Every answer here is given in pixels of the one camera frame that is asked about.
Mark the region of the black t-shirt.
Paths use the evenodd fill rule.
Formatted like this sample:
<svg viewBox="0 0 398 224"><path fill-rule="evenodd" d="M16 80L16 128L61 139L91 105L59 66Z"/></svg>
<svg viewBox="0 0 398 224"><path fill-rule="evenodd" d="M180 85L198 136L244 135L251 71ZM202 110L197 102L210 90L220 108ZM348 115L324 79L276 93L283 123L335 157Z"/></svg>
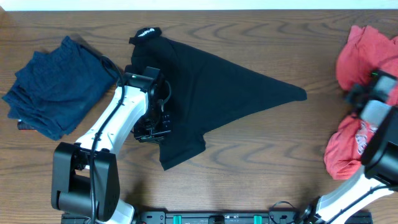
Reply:
<svg viewBox="0 0 398 224"><path fill-rule="evenodd" d="M159 161L173 168L206 149L204 134L244 116L294 101L304 89L246 69L216 55L162 36L158 27L143 28L129 39L134 45L125 71L142 75L158 68L171 97L165 104L171 132L160 143Z"/></svg>

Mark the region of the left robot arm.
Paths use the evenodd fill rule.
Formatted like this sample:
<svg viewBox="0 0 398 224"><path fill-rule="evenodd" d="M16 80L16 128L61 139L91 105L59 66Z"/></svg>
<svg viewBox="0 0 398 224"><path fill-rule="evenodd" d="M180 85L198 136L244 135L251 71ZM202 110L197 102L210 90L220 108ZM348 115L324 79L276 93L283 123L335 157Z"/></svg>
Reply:
<svg viewBox="0 0 398 224"><path fill-rule="evenodd" d="M97 122L75 143L61 142L53 154L51 204L62 223L134 223L135 209L120 198L117 159L130 134L160 143L171 132L164 105L170 83L157 68L124 73Z"/></svg>

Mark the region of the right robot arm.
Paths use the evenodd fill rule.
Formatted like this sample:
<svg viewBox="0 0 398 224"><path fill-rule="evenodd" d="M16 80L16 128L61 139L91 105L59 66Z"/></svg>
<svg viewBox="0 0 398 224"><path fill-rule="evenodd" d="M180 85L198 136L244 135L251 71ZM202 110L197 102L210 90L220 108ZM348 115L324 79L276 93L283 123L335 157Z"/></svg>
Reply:
<svg viewBox="0 0 398 224"><path fill-rule="evenodd" d="M386 103L397 78L382 70L366 86L356 85L348 99L359 117L377 128L364 149L361 167L336 190L318 197L296 223L345 223L371 202L397 191L397 107Z"/></svg>

